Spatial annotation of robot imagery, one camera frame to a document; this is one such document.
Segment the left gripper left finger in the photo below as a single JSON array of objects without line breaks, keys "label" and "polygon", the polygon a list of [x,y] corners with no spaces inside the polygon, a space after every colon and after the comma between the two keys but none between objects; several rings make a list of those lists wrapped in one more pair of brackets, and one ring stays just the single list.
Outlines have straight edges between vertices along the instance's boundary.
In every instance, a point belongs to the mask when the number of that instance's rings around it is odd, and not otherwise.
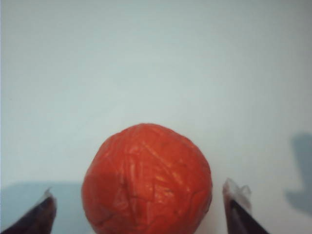
[{"label": "left gripper left finger", "polygon": [[57,199],[50,189],[45,190],[35,205],[1,234],[50,234],[57,214]]}]

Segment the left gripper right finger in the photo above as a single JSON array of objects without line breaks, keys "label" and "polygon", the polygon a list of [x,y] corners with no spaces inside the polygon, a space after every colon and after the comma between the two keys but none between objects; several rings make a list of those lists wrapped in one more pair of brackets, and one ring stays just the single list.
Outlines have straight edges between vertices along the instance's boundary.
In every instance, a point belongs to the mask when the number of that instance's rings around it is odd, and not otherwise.
[{"label": "left gripper right finger", "polygon": [[251,190],[227,178],[222,188],[227,231],[229,234],[268,234],[252,215]]}]

